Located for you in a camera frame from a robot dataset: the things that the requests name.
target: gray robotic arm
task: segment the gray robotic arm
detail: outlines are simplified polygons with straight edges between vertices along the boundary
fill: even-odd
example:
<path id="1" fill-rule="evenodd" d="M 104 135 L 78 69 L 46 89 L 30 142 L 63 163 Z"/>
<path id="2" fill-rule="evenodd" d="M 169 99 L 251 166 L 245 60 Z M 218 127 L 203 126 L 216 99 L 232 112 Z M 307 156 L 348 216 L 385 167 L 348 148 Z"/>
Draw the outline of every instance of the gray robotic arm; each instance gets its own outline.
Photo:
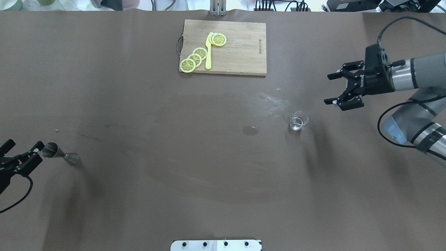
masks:
<path id="1" fill-rule="evenodd" d="M 419 89 L 407 102 L 392 107 L 401 106 L 382 129 L 400 145 L 409 141 L 446 166 L 446 128 L 433 122 L 446 108 L 446 52 L 390 63 L 385 50 L 375 44 L 366 48 L 364 61 L 345 63 L 328 75 L 329 79 L 341 77 L 347 78 L 346 90 L 338 98 L 325 100 L 341 110 L 363 107 L 365 95 Z"/>

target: white mounting plate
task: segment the white mounting plate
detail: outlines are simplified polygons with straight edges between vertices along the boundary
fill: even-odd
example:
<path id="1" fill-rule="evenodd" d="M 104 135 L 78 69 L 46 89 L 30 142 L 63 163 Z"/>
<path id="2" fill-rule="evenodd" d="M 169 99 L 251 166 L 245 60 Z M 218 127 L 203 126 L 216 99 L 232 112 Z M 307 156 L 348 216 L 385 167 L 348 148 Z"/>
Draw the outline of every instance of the white mounting plate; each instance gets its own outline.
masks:
<path id="1" fill-rule="evenodd" d="M 170 251 L 262 251 L 261 240 L 174 241 Z"/>

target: white bracket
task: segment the white bracket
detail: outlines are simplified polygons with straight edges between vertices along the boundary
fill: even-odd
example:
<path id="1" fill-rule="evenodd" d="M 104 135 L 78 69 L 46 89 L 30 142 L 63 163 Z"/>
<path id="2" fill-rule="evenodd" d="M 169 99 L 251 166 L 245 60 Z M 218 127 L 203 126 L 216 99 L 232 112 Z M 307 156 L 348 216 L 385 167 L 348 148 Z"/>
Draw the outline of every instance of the white bracket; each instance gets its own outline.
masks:
<path id="1" fill-rule="evenodd" d="M 211 16 L 226 16 L 226 0 L 211 0 Z"/>
<path id="2" fill-rule="evenodd" d="M 174 241 L 170 251 L 262 251 L 261 240 Z"/>

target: green cup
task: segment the green cup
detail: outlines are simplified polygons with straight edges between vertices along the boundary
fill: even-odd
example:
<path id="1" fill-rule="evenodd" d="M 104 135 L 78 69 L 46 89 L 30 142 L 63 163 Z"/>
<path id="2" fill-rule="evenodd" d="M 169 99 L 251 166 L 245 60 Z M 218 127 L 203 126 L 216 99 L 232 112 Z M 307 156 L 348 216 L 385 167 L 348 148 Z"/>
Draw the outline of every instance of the green cup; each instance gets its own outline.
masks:
<path id="1" fill-rule="evenodd" d="M 21 10 L 22 0 L 0 0 L 0 10 Z"/>
<path id="2" fill-rule="evenodd" d="M 37 2 L 39 2 L 43 6 L 52 5 L 54 1 L 55 0 L 37 0 Z"/>

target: pink object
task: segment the pink object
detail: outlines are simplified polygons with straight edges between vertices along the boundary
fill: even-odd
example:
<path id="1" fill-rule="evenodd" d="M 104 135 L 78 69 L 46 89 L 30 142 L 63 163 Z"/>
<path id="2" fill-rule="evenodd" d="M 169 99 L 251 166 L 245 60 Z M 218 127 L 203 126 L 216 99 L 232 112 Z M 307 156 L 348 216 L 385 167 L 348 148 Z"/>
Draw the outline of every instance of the pink object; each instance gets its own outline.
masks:
<path id="1" fill-rule="evenodd" d="M 122 0 L 122 7 L 130 7 L 139 3 L 139 0 Z"/>

